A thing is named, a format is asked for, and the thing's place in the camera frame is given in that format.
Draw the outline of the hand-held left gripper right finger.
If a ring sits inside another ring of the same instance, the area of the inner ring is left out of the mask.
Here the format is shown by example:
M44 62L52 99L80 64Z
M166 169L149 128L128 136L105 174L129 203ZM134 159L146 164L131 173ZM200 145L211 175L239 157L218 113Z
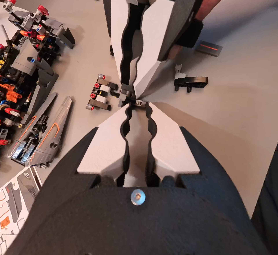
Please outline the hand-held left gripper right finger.
M151 102L146 103L145 109L151 134L145 168L146 185L157 187L166 176L176 181L179 175L199 174L200 168L181 127Z

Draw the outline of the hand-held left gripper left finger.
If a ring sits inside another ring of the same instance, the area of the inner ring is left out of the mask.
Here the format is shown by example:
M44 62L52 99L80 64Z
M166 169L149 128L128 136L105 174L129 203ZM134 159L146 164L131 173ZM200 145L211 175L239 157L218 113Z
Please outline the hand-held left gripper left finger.
M131 117L132 105L126 104L97 127L78 173L112 177L118 187L123 186L130 165L126 135Z

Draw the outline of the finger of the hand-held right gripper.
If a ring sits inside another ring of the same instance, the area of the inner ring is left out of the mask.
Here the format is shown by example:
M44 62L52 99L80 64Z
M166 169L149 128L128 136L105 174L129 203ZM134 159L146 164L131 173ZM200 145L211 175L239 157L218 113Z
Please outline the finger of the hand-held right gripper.
M129 22L130 4L138 7L137 0L111 0L111 45L121 84L126 83L124 73L122 73L124 59L122 43L123 34Z
M159 58L159 53L174 3L172 0L156 0L143 14L143 50L136 62L136 78L133 82L136 98L141 97L165 67L166 61Z

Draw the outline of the dark grey lego axle assembly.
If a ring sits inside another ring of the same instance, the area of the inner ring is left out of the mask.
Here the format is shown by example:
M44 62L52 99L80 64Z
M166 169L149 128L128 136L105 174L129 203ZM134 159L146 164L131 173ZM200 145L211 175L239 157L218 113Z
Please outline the dark grey lego axle assembly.
M136 99L133 86L122 84L119 92L111 91L111 96L119 100L118 107L122 108L126 104L145 108L146 101Z

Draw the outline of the black lego assembly red pins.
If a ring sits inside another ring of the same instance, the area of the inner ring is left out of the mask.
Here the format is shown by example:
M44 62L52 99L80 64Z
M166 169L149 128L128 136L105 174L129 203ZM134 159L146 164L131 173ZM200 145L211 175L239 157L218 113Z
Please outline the black lego assembly red pins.
M108 95L116 92L119 89L118 85L106 80L106 76L98 74L97 81L93 84L90 93L90 99L86 104L86 109L89 111L95 108L103 109L106 111L111 110L111 105L108 102Z

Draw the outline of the grey lego panels orange stripes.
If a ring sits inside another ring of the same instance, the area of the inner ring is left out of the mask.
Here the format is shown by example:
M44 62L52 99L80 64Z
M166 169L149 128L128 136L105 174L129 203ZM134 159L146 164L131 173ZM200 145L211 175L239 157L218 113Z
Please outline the grey lego panels orange stripes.
M49 117L45 112L56 96L57 93L48 95L19 137L11 144L7 158L24 167L47 168L53 161L72 104L71 97L65 97L56 114Z

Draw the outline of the dark lego tile red stripe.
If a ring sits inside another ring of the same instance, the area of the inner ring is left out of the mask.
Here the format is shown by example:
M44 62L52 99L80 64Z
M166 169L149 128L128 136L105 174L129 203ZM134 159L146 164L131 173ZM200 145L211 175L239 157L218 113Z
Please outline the dark lego tile red stripe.
M220 45L201 40L198 42L198 45L196 46L194 51L213 57L219 57L222 49L223 47Z

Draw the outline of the lego sticker sheet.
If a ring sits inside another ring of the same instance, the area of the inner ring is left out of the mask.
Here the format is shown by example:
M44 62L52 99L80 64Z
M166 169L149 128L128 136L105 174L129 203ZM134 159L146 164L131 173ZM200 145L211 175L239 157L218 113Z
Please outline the lego sticker sheet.
M42 182L35 166L24 167L0 190L0 254L5 254L22 229Z

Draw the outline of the large lego vehicle model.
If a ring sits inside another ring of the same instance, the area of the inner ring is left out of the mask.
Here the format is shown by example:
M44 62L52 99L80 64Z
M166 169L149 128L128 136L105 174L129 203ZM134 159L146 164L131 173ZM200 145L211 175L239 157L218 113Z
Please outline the large lego vehicle model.
M64 23L39 5L36 12L14 11L16 0L4 0L8 21L18 28L1 44L1 148L11 143L10 128L23 128L46 101L58 74L52 65L61 55L58 42L73 49L75 39Z

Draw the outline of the person's right hand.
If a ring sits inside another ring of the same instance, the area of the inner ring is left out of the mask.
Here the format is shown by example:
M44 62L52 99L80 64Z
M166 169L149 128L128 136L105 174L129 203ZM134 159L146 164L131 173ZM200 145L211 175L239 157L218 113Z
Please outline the person's right hand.
M169 60L175 60L176 57L179 55L179 53L181 52L182 49L183 49L182 46L177 45L177 44L174 44L174 45L172 46L172 48L170 49L170 51L169 51L169 54L168 54L167 59L169 59Z

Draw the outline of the person's dark trousers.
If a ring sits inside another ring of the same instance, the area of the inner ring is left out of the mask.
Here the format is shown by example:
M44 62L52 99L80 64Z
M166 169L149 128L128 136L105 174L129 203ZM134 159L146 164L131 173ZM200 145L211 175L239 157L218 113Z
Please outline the person's dark trousers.
M278 254L278 146L272 157L251 221L271 254Z

